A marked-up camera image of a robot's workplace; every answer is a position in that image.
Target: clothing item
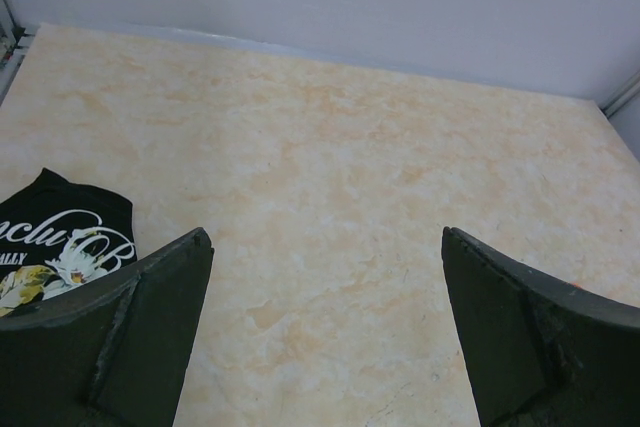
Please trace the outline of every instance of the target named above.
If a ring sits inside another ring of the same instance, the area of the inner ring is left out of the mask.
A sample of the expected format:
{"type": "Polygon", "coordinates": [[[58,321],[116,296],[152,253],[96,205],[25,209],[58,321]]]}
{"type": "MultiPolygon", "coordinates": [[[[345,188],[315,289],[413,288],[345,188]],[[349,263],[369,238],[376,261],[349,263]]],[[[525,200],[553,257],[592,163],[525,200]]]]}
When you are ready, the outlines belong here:
{"type": "Polygon", "coordinates": [[[0,204],[0,317],[135,262],[133,205],[43,169],[0,204]]]}

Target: beige marble surface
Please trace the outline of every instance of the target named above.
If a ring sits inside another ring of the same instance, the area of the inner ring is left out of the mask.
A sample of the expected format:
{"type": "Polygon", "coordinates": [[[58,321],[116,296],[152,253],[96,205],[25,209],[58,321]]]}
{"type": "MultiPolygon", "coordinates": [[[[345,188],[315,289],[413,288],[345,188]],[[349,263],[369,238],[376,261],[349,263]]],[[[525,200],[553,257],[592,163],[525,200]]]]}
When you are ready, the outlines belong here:
{"type": "Polygon", "coordinates": [[[44,26],[0,197],[121,192],[145,255],[217,248],[175,425],[476,426],[445,225],[640,306],[640,167],[590,102],[44,26]]]}

